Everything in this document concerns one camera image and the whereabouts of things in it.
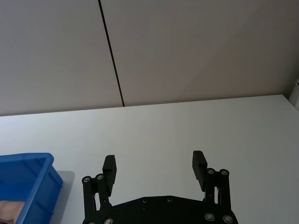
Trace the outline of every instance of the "white tabletop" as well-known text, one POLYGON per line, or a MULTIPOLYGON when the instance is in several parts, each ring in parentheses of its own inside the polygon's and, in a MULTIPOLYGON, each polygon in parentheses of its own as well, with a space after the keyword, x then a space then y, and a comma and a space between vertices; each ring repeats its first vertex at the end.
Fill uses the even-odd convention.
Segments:
POLYGON ((142 196, 202 200, 192 170, 230 171, 232 210, 241 224, 296 224, 299 112, 283 96, 237 98, 0 118, 0 154, 50 152, 64 179, 52 224, 82 223, 81 179, 114 154, 112 205, 142 196))

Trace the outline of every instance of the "white table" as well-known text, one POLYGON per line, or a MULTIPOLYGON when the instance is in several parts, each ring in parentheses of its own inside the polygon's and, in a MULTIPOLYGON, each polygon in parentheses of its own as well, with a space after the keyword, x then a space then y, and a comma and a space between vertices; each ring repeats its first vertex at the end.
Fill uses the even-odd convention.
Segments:
POLYGON ((82 223, 81 179, 100 173, 108 154, 118 168, 112 205, 142 196, 201 200, 193 150, 230 171, 239 223, 298 223, 299 112, 283 96, 0 118, 0 154, 55 157, 64 188, 52 224, 82 223))

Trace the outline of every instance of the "black vertical line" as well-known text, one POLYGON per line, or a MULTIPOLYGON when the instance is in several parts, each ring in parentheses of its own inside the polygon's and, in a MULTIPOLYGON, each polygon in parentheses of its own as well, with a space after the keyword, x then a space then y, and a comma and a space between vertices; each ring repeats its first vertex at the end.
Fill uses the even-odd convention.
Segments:
POLYGON ((120 81, 119 81, 119 79, 118 79, 118 75, 117 75, 117 70, 116 70, 116 66, 115 66, 115 61, 114 61, 114 57, 113 57, 113 52, 112 52, 112 48, 111 48, 111 43, 110 43, 110 39, 109 39, 109 34, 108 34, 108 31, 107 31, 107 26, 106 26, 106 21, 105 21, 104 13, 103 13, 102 3, 101 3, 101 0, 98 0, 98 2, 99 2, 100 11, 101 11, 101 15, 102 15, 102 20, 103 20, 103 24, 104 24, 104 28, 105 28, 105 32, 106 32, 106 37, 107 37, 107 41, 108 41, 108 46, 109 46, 109 50, 110 50, 110 55, 111 55, 111 58, 112 58, 112 63, 113 63, 113 67, 114 67, 114 72, 115 72, 115 75, 116 75, 116 80, 117 80, 117 84, 118 84, 118 89, 119 89, 119 91, 120 91, 120 95, 121 95, 122 106, 125 106, 125 103, 124 103, 124 101, 123 101, 123 97, 122 97, 120 81))

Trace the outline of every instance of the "blue plastic bin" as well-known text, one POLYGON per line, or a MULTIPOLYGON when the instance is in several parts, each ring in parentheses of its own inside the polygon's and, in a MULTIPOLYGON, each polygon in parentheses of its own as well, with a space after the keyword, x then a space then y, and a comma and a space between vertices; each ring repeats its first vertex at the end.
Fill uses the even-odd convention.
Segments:
POLYGON ((50 153, 0 156, 0 201, 25 202, 16 224, 48 224, 63 180, 50 153))

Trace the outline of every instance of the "screw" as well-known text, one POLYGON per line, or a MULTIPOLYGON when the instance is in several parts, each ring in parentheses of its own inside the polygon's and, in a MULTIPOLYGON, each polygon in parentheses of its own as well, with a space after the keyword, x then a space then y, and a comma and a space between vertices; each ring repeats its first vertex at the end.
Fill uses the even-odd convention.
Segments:
POLYGON ((213 173, 215 173, 215 170, 212 169, 212 168, 209 168, 209 169, 207 169, 207 172, 208 172, 209 174, 213 174, 213 173))
POLYGON ((223 175, 227 175, 227 174, 228 174, 228 171, 227 171, 226 169, 223 169, 223 170, 221 170, 221 173, 222 173, 223 175))
POLYGON ((142 199, 142 203, 143 204, 147 204, 148 203, 148 199, 147 198, 142 199))
POLYGON ((206 213, 205 218, 207 221, 210 221, 210 222, 215 220, 215 216, 212 213, 206 213))
POLYGON ((89 182, 89 181, 90 181, 90 177, 86 177, 86 178, 84 178, 83 181, 84 181, 84 182, 89 182))
POLYGON ((97 179, 98 179, 98 180, 101 180, 101 179, 103 179, 103 177, 104 177, 104 176, 103 176, 102 174, 100 174, 100 175, 97 176, 97 179))
POLYGON ((225 223, 233 223, 233 218, 231 216, 225 215, 222 217, 225 223))
POLYGON ((108 218, 104 221, 104 224, 112 224, 113 223, 113 219, 108 218))

